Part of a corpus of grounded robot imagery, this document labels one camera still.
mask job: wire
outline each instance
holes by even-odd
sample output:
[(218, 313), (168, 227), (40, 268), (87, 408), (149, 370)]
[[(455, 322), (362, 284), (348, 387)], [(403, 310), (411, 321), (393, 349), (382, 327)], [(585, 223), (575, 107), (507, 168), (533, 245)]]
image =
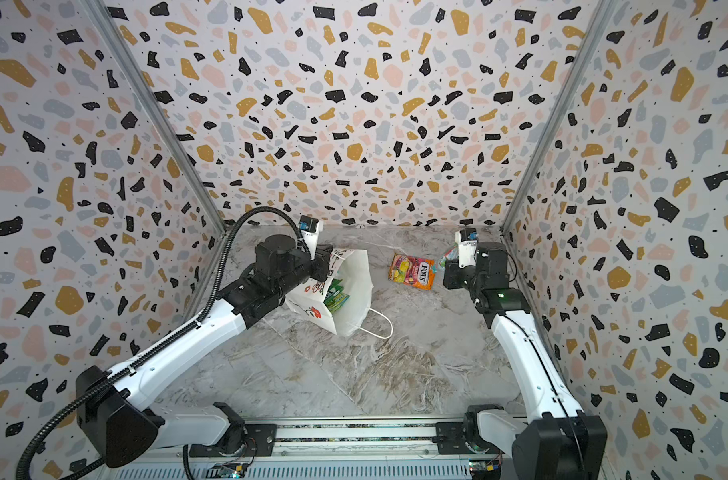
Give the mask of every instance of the wire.
[[(297, 236), (297, 243), (300, 246), (301, 250), (308, 252), (309, 249), (308, 246), (305, 245), (305, 242), (302, 240), (302, 233), (300, 232), (300, 229), (295, 225), (295, 222), (290, 218), (283, 210), (279, 210), (278, 208), (273, 208), (272, 206), (256, 206), (255, 208), (252, 208), (250, 211), (243, 214), (238, 220), (236, 220), (235, 224), (233, 225), (233, 228), (228, 233), (228, 236), (225, 237), (225, 244), (223, 246), (223, 253), (220, 256), (219, 263), (217, 265), (217, 270), (215, 271), (215, 278), (212, 282), (212, 291), (209, 293), (209, 298), (206, 300), (206, 303), (204, 305), (204, 308), (201, 310), (201, 312), (196, 316), (195, 320), (191, 320), (188, 322), (183, 328), (180, 330), (177, 330), (169, 337), (165, 338), (164, 340), (161, 340), (158, 342), (157, 345), (153, 346), (148, 350), (146, 353), (143, 353), (140, 355), (137, 360), (132, 362), (128, 367), (125, 367), (119, 372), (116, 372), (114, 374), (110, 374), (110, 371), (106, 373), (106, 375), (100, 379), (97, 383), (92, 385), (90, 389), (87, 389), (83, 395), (81, 395), (79, 398), (76, 398), (71, 403), (63, 407), (60, 411), (58, 411), (52, 418), (49, 419), (48, 422), (46, 422), (41, 429), (32, 437), (32, 440), (30, 440), (30, 443), (27, 447), (25, 447), (25, 450), (23, 451), (22, 455), (20, 456), (20, 460), (17, 462), (17, 468), (15, 470), (15, 480), (31, 480), (30, 479), (30, 464), (32, 463), (33, 456), (38, 452), (41, 445), (43, 444), (43, 441), (46, 439), (47, 436), (56, 428), (58, 425), (61, 424), (62, 420), (67, 418), (70, 414), (75, 412), (81, 405), (89, 402), (90, 400), (97, 398), (98, 396), (101, 396), (105, 392), (107, 392), (114, 383), (118, 382), (120, 379), (124, 378), (125, 376), (128, 376), (129, 373), (132, 370), (137, 370), (140, 366), (144, 365), (148, 360), (153, 358), (156, 354), (161, 352), (162, 350), (166, 349), (168, 346), (172, 345), (174, 342), (182, 338), (186, 333), (195, 330), (199, 328), (201, 325), (201, 322), (206, 319), (206, 316), (209, 314), (209, 312), (212, 310), (212, 307), (214, 305), (214, 302), (217, 300), (217, 294), (219, 292), (220, 283), (223, 281), (223, 274), (225, 272), (225, 266), (228, 263), (228, 258), (230, 255), (230, 249), (231, 246), (233, 246), (233, 241), (235, 239), (235, 235), (239, 232), (239, 229), (241, 226), (246, 222), (248, 218), (251, 216), (254, 216), (256, 214), (261, 213), (272, 213), (276, 214), (278, 216), (281, 216), (284, 220), (286, 220), (286, 223), (289, 224), (289, 226), (292, 227), (292, 230), (295, 232), (295, 236)], [(90, 463), (90, 465), (82, 468), (78, 472), (74, 472), (71, 475), (68, 475), (61, 480), (77, 480), (78, 478), (81, 478), (82, 476), (93, 472), (97, 468), (99, 468), (103, 463), (105, 463), (105, 460), (103, 458), (98, 458), (94, 462)]]

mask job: marble floor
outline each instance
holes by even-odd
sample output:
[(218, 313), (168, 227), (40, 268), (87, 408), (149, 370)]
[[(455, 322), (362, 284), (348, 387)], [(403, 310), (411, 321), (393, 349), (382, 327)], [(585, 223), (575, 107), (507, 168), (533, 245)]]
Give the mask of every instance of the marble floor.
[[(433, 290), (389, 281), (395, 251), (439, 259), (456, 227), (327, 227), (320, 243), (366, 249), (372, 308), (394, 323), (380, 340), (364, 332), (338, 337), (285, 306), (225, 342), (179, 377), (157, 400), (164, 404), (226, 402), (244, 417), (461, 414), (498, 403), (522, 412), (520, 389), (502, 347), (465, 290)], [(244, 226), (236, 236), (223, 285), (254, 259), (254, 247), (286, 226)], [(482, 240), (497, 240), (492, 229)], [(388, 332), (371, 314), (364, 328)]]

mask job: candy bag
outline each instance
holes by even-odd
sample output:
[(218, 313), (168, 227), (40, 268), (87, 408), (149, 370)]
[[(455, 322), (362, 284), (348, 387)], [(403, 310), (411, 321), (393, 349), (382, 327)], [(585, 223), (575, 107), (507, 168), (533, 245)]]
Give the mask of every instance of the candy bag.
[(388, 277), (396, 283), (406, 283), (415, 288), (430, 290), (433, 286), (435, 262), (419, 256), (394, 254)]

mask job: patterned wall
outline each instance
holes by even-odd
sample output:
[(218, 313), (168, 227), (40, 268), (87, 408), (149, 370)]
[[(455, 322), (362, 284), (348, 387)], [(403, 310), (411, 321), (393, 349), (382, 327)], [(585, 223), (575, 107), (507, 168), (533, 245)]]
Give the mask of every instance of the patterned wall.
[(728, 2), (619, 2), (511, 239), (621, 478), (728, 480)]
[[(215, 230), (75, 2), (0, 2), (0, 478), (107, 368), (182, 320)], [(33, 463), (96, 456), (68, 418)]]
[(595, 4), (109, 2), (225, 218), (407, 225), (503, 218)]

